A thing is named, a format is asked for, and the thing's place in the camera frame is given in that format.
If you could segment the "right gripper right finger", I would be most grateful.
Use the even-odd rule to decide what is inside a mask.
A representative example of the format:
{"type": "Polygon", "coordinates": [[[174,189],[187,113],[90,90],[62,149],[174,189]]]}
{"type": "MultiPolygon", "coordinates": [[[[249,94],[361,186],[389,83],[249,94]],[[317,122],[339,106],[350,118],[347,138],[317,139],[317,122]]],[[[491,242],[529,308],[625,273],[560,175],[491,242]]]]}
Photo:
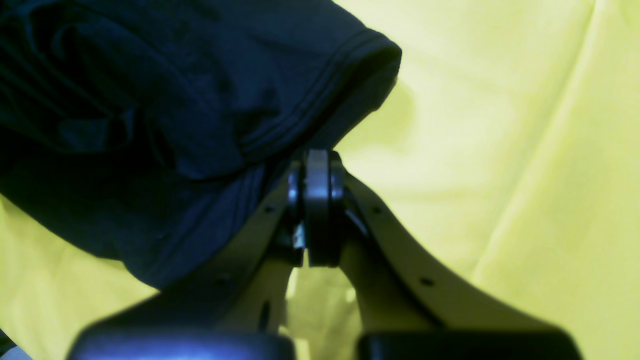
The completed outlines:
{"type": "Polygon", "coordinates": [[[382,199],[320,151],[320,264],[356,290],[361,360],[580,360],[567,333],[441,264],[382,199]]]}

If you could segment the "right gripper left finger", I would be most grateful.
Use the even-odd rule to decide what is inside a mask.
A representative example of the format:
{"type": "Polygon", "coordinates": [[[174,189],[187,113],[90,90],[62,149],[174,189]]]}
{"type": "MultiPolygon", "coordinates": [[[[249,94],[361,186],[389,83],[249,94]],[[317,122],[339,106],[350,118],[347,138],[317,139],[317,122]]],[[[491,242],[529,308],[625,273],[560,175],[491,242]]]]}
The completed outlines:
{"type": "Polygon", "coordinates": [[[294,360],[279,335],[287,287],[311,240],[318,151],[293,161],[222,251],[160,294],[82,331],[70,360],[294,360]]]}

